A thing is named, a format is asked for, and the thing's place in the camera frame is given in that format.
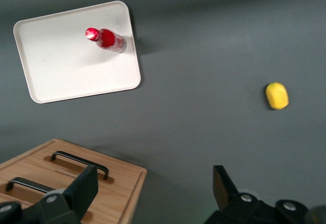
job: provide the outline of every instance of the bottle cap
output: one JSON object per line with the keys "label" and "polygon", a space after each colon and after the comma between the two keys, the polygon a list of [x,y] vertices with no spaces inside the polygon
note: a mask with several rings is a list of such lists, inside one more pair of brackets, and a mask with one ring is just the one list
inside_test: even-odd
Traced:
{"label": "bottle cap", "polygon": [[85,32],[85,36],[91,41],[97,41],[100,38],[100,31],[95,28],[88,28]]}

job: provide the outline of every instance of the red bottle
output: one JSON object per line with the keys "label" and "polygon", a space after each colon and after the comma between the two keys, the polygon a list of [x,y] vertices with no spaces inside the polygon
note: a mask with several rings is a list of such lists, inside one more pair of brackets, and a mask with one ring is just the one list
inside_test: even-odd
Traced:
{"label": "red bottle", "polygon": [[108,29],[88,28],[85,35],[103,49],[113,52],[123,52],[126,49],[125,39]]}

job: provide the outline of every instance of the yellow object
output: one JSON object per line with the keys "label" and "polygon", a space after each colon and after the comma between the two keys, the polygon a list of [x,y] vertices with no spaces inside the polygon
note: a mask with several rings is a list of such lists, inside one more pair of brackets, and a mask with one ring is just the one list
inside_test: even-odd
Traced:
{"label": "yellow object", "polygon": [[274,82],[266,87],[266,96],[269,105],[274,109],[283,109],[289,104],[289,96],[285,86]]}

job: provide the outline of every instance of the gray table surface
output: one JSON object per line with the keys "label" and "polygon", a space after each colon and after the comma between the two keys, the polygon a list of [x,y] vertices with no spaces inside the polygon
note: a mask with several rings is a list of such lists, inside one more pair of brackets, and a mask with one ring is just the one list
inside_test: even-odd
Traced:
{"label": "gray table surface", "polygon": [[[140,86],[35,103],[14,24],[111,1],[0,0],[0,162],[61,138],[145,167],[133,224],[203,223],[215,164],[270,205],[326,203],[326,0],[121,0]],[[274,81],[284,110],[266,104]]]}

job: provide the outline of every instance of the screw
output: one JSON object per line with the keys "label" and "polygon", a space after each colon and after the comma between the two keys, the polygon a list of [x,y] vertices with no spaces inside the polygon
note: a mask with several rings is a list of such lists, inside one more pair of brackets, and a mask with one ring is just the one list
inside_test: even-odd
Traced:
{"label": "screw", "polygon": [[54,202],[56,199],[57,199],[57,196],[54,195],[54,196],[48,197],[45,201],[46,201],[47,203],[52,203],[52,202]]}
{"label": "screw", "polygon": [[283,203],[283,206],[287,210],[291,210],[291,211],[295,211],[296,210],[295,205],[293,203],[290,203],[290,202],[284,202]]}
{"label": "screw", "polygon": [[12,208],[11,205],[5,205],[0,209],[0,213],[6,212]]}
{"label": "screw", "polygon": [[241,195],[241,199],[245,202],[251,202],[253,199],[249,194],[243,194]]}

